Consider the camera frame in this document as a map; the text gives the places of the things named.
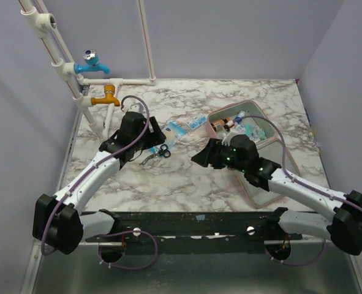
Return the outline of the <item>amber brown medicine bottle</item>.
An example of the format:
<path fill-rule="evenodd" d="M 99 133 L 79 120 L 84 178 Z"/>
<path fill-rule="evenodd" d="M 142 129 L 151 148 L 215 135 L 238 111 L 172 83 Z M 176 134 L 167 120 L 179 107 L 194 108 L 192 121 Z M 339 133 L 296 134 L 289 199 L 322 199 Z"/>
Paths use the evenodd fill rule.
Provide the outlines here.
<path fill-rule="evenodd" d="M 215 132 L 222 130 L 224 126 L 230 121 L 230 118 L 218 119 L 217 121 L 211 122 L 210 125 Z"/>

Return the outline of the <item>white blue tube bottle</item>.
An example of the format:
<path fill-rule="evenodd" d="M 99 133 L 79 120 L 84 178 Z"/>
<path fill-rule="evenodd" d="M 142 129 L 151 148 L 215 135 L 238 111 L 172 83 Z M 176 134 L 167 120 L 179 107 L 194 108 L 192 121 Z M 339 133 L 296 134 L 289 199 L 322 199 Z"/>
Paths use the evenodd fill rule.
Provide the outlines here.
<path fill-rule="evenodd" d="M 246 112 L 245 111 L 240 111 L 235 118 L 233 119 L 234 123 L 240 123 L 243 118 L 246 116 Z"/>

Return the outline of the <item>clear teal plastic packet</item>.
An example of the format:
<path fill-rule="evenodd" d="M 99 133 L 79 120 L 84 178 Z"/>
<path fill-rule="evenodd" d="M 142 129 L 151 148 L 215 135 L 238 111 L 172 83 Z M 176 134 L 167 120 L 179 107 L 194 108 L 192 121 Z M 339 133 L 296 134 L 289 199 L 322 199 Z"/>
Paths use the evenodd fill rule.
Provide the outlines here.
<path fill-rule="evenodd" d="M 247 135 L 254 143 L 267 139 L 265 131 L 258 125 L 236 123 L 235 131 L 239 135 Z"/>

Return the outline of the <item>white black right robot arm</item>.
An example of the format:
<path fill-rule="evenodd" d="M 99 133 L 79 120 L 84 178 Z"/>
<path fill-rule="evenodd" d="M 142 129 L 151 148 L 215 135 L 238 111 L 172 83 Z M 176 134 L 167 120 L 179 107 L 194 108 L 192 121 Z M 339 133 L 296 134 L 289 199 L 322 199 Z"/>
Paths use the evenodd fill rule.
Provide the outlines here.
<path fill-rule="evenodd" d="M 247 135 L 210 138 L 191 160 L 202 167 L 241 172 L 249 184 L 289 197 L 312 209 L 311 213 L 285 210 L 278 220 L 286 233 L 330 240 L 350 255 L 362 252 L 362 193 L 325 189 L 260 156 Z"/>

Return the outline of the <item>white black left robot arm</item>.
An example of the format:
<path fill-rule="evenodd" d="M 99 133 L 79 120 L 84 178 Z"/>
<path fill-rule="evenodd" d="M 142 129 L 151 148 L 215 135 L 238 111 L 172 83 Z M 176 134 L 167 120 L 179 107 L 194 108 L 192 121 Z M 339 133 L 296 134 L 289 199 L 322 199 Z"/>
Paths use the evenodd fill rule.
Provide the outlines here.
<path fill-rule="evenodd" d="M 41 242 L 43 255 L 49 253 L 47 246 L 67 255 L 81 241 L 109 234 L 115 226 L 115 216 L 108 211 L 84 215 L 86 204 L 135 153 L 164 141 L 155 117 L 145 118 L 141 113 L 128 111 L 120 128 L 101 143 L 93 160 L 72 182 L 52 196 L 43 194 L 37 199 L 32 235 Z"/>

